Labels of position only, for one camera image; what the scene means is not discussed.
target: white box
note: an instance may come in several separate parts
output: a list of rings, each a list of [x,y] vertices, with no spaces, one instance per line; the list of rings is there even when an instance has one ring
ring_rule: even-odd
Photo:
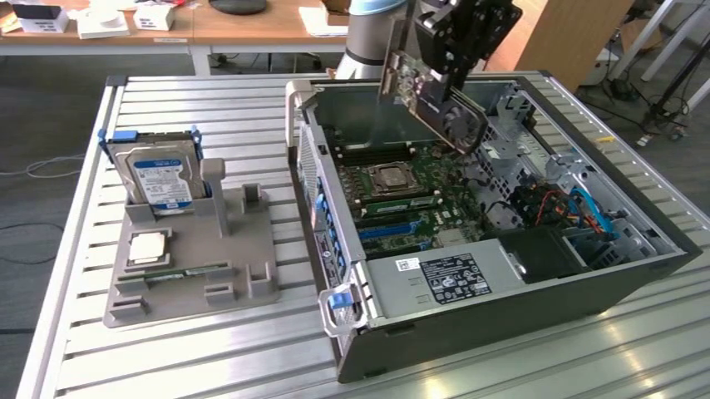
[[[602,83],[603,78],[607,76],[607,71],[614,69],[614,65],[618,61],[619,57],[605,47],[597,56],[594,68],[591,68],[591,71],[589,71],[587,78],[582,82],[581,86],[597,86],[599,83]]]
[[[64,33],[67,25],[70,24],[70,17],[63,10],[56,19],[27,19],[19,18],[23,30],[27,33]]]
[[[76,19],[76,30],[80,39],[98,39],[102,37],[130,36],[131,30],[123,12],[104,10],[84,10]]]
[[[170,31],[175,21],[174,7],[139,6],[134,14],[135,27],[150,31]]]

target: cpu socket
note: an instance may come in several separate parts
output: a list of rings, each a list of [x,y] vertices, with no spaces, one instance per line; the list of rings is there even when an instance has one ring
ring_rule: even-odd
[[[367,168],[373,181],[373,195],[402,195],[418,193],[423,187],[405,162],[391,162]]]

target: motherboard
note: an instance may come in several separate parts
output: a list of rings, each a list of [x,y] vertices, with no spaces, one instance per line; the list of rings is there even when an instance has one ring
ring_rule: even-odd
[[[477,242],[483,212],[465,158],[446,144],[335,147],[335,162],[369,259]]]

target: aluminum workbench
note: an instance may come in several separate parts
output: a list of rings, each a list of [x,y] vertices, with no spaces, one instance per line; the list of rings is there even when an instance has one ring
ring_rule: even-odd
[[[708,217],[555,81],[525,74],[708,250]],[[337,383],[286,161],[284,85],[296,77],[320,76],[132,77],[107,87],[18,397],[710,397],[708,252],[599,316]],[[108,330],[102,316],[126,192],[95,133],[192,124],[206,157],[227,161],[226,186],[260,182],[270,194],[282,298]],[[537,129],[553,146],[566,145],[554,126]]]

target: power supply label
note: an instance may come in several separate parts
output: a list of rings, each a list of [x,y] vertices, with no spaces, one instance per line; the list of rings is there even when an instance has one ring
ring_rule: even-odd
[[[493,293],[471,254],[419,262],[437,302],[442,305]]]

